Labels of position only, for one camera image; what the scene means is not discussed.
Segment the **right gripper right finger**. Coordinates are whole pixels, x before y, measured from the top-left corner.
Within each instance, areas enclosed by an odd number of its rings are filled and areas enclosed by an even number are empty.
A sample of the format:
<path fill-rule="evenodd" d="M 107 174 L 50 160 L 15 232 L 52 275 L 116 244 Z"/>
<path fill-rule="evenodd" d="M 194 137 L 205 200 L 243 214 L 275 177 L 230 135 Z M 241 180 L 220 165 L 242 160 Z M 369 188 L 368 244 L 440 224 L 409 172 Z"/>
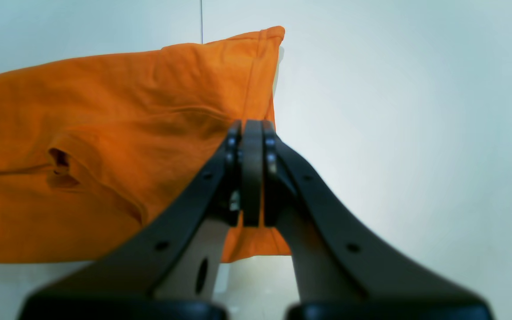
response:
<path fill-rule="evenodd" d="M 264 223 L 288 243 L 299 304 L 287 320 L 491 320 L 483 298 L 361 223 L 315 169 L 263 127 Z"/>

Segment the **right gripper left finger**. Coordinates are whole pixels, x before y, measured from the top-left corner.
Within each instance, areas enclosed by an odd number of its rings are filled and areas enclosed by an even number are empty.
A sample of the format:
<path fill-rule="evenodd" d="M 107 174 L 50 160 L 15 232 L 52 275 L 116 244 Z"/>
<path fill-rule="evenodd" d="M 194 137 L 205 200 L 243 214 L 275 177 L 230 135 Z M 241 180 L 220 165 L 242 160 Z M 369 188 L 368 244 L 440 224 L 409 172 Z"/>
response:
<path fill-rule="evenodd" d="M 138 235 L 27 300 L 22 320 L 226 320 L 212 302 L 229 229 L 260 223 L 261 121 L 236 121 L 175 201 Z"/>

